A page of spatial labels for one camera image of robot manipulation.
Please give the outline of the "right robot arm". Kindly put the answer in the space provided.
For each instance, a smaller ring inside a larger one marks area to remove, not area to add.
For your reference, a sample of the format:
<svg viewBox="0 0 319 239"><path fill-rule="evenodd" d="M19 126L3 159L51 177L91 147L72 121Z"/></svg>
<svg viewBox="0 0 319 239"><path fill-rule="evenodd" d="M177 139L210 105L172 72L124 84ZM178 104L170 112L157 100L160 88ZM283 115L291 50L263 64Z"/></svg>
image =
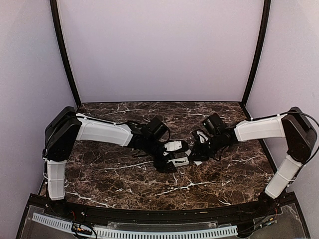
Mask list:
<svg viewBox="0 0 319 239"><path fill-rule="evenodd" d="M314 123L318 124L318 121L298 107L292 107L280 114L250 118L234 124L225 123L214 113L202 121L207 132L193 132L195 143L188 158L192 161L220 160L217 154L236 143L270 138L284 139L287 145L285 158L265 187L266 197L254 206L257 215L265 216L273 209L273 200L281 195L301 169L318 153L319 140Z"/></svg>

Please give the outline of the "white battery cover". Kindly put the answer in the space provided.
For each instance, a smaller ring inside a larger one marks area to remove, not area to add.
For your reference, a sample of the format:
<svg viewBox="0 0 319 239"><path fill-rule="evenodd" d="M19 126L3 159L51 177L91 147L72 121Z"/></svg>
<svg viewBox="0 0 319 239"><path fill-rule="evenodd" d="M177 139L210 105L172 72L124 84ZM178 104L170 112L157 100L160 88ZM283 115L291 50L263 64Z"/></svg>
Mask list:
<svg viewBox="0 0 319 239"><path fill-rule="evenodd" d="M194 161L193 162L196 166L199 166L200 164L202 164L202 161Z"/></svg>

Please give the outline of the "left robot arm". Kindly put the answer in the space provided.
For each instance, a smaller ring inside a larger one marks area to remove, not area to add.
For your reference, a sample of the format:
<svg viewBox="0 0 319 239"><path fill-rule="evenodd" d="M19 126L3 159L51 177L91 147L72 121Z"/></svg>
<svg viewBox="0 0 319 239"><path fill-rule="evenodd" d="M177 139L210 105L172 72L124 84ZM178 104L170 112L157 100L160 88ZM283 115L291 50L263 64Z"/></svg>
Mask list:
<svg viewBox="0 0 319 239"><path fill-rule="evenodd" d="M97 141L139 149L153 158L158 172L175 172L172 155L165 155L160 138L169 129L158 118L148 124L133 121L122 123L95 119L65 107L45 129L45 146L42 158L46 162L47 192L52 200L51 209L59 217L70 213L65 198L65 165L76 141Z"/></svg>

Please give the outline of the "white remote control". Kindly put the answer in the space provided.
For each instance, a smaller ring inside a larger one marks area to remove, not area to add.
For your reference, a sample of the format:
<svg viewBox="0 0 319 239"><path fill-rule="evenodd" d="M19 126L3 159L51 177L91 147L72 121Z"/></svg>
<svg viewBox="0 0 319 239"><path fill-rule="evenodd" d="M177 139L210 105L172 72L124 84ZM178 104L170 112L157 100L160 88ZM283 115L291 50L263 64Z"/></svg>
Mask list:
<svg viewBox="0 0 319 239"><path fill-rule="evenodd" d="M172 163L175 167L186 166L189 164L188 157L181 157L176 159L171 159L168 163Z"/></svg>

